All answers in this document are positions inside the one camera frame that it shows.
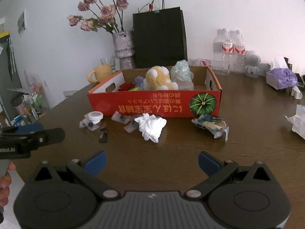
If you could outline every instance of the red cloth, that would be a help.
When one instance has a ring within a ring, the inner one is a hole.
[[[133,83],[123,83],[119,87],[118,91],[128,91],[128,90],[132,89],[133,87],[135,87],[135,84],[133,84]]]

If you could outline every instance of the brown tabletop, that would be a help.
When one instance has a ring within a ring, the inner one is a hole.
[[[74,158],[85,159],[97,151],[107,154],[107,165],[98,175],[108,185],[125,190],[180,190],[200,183],[207,176],[198,167],[198,154],[208,151],[220,160],[233,159],[240,165],[256,160],[267,163],[289,196],[292,213],[287,229],[305,224],[305,139],[292,132],[286,120],[295,114],[296,100],[276,91],[264,78],[230,74],[218,76],[223,88],[219,116],[230,127],[229,140],[214,139],[197,128],[191,119],[167,118],[159,143],[145,141],[138,130],[127,133],[124,124],[104,118],[108,143],[100,144],[99,130],[78,128],[84,114],[92,110],[87,98],[91,85],[48,112],[40,122],[45,129],[62,127],[63,143],[32,152],[30,159],[15,160],[23,180],[42,160],[64,165]]]

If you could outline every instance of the pumpkin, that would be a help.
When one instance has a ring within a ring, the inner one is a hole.
[[[216,98],[209,93],[200,93],[190,100],[189,106],[194,115],[211,114],[216,107]]]

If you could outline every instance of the human hand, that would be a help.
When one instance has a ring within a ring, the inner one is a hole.
[[[16,165],[14,165],[12,162],[10,162],[9,166],[7,167],[7,170],[15,170]],[[11,175],[6,172],[5,176],[2,177],[0,181],[0,206],[4,207],[9,202],[9,194],[10,194],[10,185],[12,183]]]

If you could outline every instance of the yellow mug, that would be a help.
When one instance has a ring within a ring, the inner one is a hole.
[[[96,80],[91,78],[91,75],[94,73]],[[93,71],[88,73],[87,79],[89,83],[100,83],[104,81],[106,78],[112,75],[111,66],[109,64],[103,64],[96,68]]]

